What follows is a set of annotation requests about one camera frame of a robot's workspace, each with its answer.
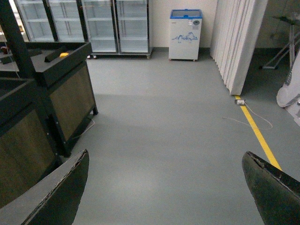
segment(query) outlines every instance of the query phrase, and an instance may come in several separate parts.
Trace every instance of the yellow object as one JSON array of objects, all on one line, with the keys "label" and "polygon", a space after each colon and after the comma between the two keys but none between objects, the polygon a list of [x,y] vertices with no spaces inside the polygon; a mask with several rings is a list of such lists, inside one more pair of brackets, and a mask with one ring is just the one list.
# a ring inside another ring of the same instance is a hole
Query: yellow object
[{"label": "yellow object", "polygon": [[65,56],[67,56],[67,55],[69,55],[69,53],[63,52],[63,53],[60,54],[60,58],[63,58],[63,57],[65,57]]},{"label": "yellow object", "polygon": [[276,160],[275,156],[273,155],[271,149],[269,148],[266,140],[264,139],[261,131],[257,128],[257,125],[256,123],[254,122],[252,116],[250,115],[248,109],[246,108],[246,106],[241,106],[240,107],[243,111],[243,113],[245,114],[245,117],[247,118],[249,124],[251,125],[259,143],[261,144],[262,146],[262,149],[264,150],[264,153],[266,154],[266,156],[268,157],[268,160],[270,161],[270,163],[275,166],[277,169],[281,170],[281,167],[278,163],[278,161]]}]

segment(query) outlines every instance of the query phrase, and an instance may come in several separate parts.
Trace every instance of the white chest freezer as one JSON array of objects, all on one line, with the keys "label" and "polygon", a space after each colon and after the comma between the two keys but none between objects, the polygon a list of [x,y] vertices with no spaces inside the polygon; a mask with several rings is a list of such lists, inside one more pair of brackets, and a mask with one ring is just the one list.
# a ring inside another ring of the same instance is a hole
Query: white chest freezer
[{"label": "white chest freezer", "polygon": [[202,11],[172,10],[170,16],[169,60],[197,60],[199,52]]}]

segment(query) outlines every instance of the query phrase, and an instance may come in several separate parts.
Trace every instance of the blue freezer lid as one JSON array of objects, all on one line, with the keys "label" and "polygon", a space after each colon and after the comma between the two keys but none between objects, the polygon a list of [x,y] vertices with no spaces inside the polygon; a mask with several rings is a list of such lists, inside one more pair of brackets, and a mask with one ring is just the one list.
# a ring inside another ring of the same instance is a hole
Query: blue freezer lid
[{"label": "blue freezer lid", "polygon": [[170,19],[202,19],[200,9],[173,9]]}]

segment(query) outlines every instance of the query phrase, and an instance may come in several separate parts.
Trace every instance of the freezer logo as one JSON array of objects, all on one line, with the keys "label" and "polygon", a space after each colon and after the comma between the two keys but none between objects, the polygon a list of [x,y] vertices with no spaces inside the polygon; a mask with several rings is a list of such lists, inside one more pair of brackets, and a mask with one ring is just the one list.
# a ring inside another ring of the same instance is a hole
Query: freezer logo
[{"label": "freezer logo", "polygon": [[198,40],[198,38],[192,32],[189,32],[189,34],[186,36],[179,35],[176,38],[173,38],[172,40],[178,40],[178,43],[181,43],[182,40],[192,43],[193,40]]}]

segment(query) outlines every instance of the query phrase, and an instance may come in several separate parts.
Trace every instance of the cabinet leg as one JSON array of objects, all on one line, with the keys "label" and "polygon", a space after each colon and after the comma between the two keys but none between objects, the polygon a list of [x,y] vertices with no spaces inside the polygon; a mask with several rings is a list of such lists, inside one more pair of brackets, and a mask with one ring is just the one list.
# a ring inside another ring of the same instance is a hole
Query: cabinet leg
[{"label": "cabinet leg", "polygon": [[96,116],[98,114],[97,106],[93,108],[93,115]]}]

